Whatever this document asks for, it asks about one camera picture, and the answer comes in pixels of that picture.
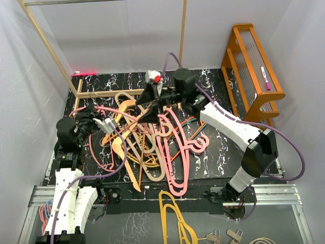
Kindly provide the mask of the pink curved wire hanger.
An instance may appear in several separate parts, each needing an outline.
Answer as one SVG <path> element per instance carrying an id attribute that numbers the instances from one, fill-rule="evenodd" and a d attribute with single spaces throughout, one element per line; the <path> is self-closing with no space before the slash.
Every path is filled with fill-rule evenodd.
<path id="1" fill-rule="evenodd" d="M 88 138 L 88 148 L 98 169 L 103 173 L 110 173 L 118 168 L 119 158 L 111 147 L 112 139 L 109 138 L 106 143 L 103 143 L 104 138 L 104 132 L 92 133 Z"/>

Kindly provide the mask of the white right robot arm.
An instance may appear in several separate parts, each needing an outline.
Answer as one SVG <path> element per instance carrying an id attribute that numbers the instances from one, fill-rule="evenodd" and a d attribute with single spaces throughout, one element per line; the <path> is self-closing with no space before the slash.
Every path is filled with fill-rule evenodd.
<path id="1" fill-rule="evenodd" d="M 241 166 L 217 197 L 237 202 L 245 191 L 277 159 L 278 150 L 275 133 L 251 126 L 223 109 L 196 84 L 190 70 L 181 68 L 174 72 L 174 88 L 163 88 L 160 72 L 149 70 L 145 74 L 146 87 L 136 100 L 137 105 L 151 103 L 151 107 L 140 119 L 140 123 L 157 124 L 163 107 L 180 103 L 190 115 L 221 131 L 238 145 L 244 153 Z"/>

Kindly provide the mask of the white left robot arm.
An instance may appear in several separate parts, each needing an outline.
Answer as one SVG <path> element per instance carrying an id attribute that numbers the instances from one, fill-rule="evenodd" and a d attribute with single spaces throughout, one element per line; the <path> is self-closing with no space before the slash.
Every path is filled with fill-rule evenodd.
<path id="1" fill-rule="evenodd" d="M 104 175 L 84 175 L 83 146 L 93 131 L 117 132 L 117 124 L 112 117 L 100 120 L 83 115 L 79 119 L 60 119 L 56 129 L 55 192 L 49 218 L 36 243 L 85 243 L 84 229 L 90 210 L 105 196 L 105 190 L 98 185 L 99 180 L 116 174 L 120 168 Z"/>

